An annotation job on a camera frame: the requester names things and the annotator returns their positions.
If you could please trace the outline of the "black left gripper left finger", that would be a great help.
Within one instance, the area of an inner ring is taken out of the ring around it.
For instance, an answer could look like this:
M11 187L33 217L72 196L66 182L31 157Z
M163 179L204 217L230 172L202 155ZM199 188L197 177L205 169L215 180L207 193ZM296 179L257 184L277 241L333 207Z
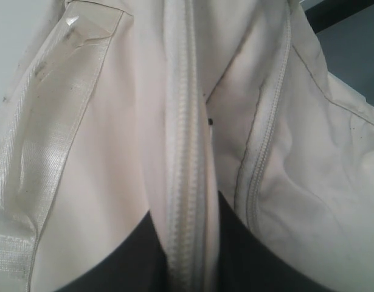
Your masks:
M167 261L147 214L125 241L60 292L169 291Z

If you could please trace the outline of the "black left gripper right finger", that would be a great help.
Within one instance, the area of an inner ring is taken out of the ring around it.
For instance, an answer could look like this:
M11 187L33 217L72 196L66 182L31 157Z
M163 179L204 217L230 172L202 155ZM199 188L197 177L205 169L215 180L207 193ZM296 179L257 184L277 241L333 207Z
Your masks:
M218 192L218 202L220 251L217 291L329 291L285 263L252 235L221 192Z

